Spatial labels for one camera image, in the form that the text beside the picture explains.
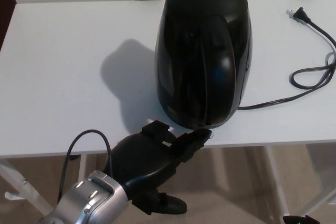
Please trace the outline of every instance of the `kettle handle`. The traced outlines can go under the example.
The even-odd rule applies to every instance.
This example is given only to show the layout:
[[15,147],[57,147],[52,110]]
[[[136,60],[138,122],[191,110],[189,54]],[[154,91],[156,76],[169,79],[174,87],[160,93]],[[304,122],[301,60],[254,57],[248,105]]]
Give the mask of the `kettle handle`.
[[209,19],[200,40],[205,75],[203,124],[220,126],[231,116],[236,88],[235,57],[226,20]]

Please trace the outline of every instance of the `table surface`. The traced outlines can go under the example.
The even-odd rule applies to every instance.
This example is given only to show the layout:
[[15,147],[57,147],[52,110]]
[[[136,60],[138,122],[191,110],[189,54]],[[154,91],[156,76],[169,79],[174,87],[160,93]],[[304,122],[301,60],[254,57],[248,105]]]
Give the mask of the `table surface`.
[[[253,26],[251,72],[242,105],[302,92],[297,69],[324,64],[331,47],[286,10],[303,6],[336,37],[336,0],[248,0]],[[154,48],[164,1],[18,4],[0,52],[0,157],[64,154],[87,129],[111,146],[152,120],[186,129],[163,112],[155,92]],[[320,73],[297,78],[316,82]],[[336,80],[297,101],[237,111],[207,147],[333,142]],[[76,153],[104,152],[99,136]]]

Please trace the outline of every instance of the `floor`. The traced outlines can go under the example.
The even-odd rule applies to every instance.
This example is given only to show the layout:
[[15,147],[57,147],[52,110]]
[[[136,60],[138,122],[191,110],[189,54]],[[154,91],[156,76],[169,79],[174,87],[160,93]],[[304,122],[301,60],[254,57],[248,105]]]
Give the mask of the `floor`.
[[[288,206],[295,212],[319,192],[319,184],[305,146],[273,148]],[[102,168],[105,155],[90,155],[88,172]],[[19,158],[10,161],[53,206],[64,157]],[[70,162],[66,187],[76,182],[79,160]],[[181,216],[148,216],[129,205],[113,224],[281,223],[263,147],[202,149],[160,191],[187,202]],[[0,178],[0,224],[37,223],[41,214],[30,203],[8,201],[13,191]],[[336,206],[320,207],[311,216],[322,224],[336,220]]]

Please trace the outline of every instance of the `black cable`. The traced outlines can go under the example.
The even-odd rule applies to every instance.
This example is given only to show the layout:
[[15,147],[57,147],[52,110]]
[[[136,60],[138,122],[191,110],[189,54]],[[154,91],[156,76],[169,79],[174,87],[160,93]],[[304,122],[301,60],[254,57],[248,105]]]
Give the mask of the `black cable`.
[[[328,40],[330,40],[330,42],[333,44],[333,46],[336,48],[336,41],[327,33],[325,32],[323,29],[321,29],[319,26],[317,26],[315,23],[313,23],[310,18],[308,18],[307,14],[303,11],[303,8],[299,8],[295,13],[293,13],[293,18],[299,19],[299,20],[303,20],[304,22],[306,22],[307,25],[310,25],[312,28],[314,28],[315,30],[317,30],[319,33],[323,34]],[[321,79],[318,81],[317,84],[312,85],[312,86],[305,86],[305,85],[301,85],[299,83],[297,83],[294,79],[294,77],[299,74],[299,73],[306,73],[306,72],[314,72],[314,71],[322,71],[324,70],[324,74],[321,77]],[[294,95],[292,97],[288,97],[288,98],[283,98],[283,99],[279,99],[279,100],[274,100],[274,101],[270,101],[270,102],[264,102],[264,103],[260,103],[260,104],[256,104],[256,105],[252,105],[252,106],[244,106],[244,107],[239,107],[239,110],[254,110],[254,109],[260,109],[260,108],[265,108],[268,106],[273,106],[273,105],[277,105],[277,104],[282,104],[285,102],[291,102],[294,101],[300,97],[303,97],[311,92],[314,92],[320,88],[323,88],[325,85],[327,85],[336,70],[336,55],[334,55],[334,59],[333,62],[331,64],[328,64],[328,62],[326,62],[326,65],[323,67],[315,67],[315,68],[304,68],[304,69],[300,69],[298,71],[295,71],[294,73],[292,73],[290,75],[289,78],[289,82],[290,84],[292,84],[294,87],[299,88],[299,89],[304,89],[307,90],[306,92],[303,92],[301,94],[298,95]]]
[[105,142],[105,145],[106,145],[107,153],[108,153],[108,162],[109,162],[110,177],[112,177],[112,153],[111,153],[111,147],[110,147],[109,141],[107,140],[106,136],[102,132],[97,131],[97,130],[83,131],[78,136],[76,136],[76,138],[73,140],[73,142],[71,143],[71,145],[70,145],[70,147],[68,149],[67,155],[65,157],[64,164],[63,164],[63,169],[62,169],[61,182],[59,184],[57,203],[59,203],[59,201],[62,198],[64,181],[65,181],[65,175],[66,175],[66,172],[67,172],[68,162],[69,162],[69,159],[70,159],[70,154],[71,154],[72,148],[73,148],[73,146],[76,144],[76,142],[82,136],[84,136],[85,134],[88,134],[88,133],[96,133],[96,134],[100,135],[103,138],[103,140]]

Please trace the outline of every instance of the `black kettle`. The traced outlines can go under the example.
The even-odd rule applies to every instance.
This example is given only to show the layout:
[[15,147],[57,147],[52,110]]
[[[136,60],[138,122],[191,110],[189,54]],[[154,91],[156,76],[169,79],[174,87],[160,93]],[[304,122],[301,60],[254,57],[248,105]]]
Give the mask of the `black kettle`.
[[155,49],[164,111],[189,129],[225,123],[243,98],[251,50],[247,0],[166,0]]

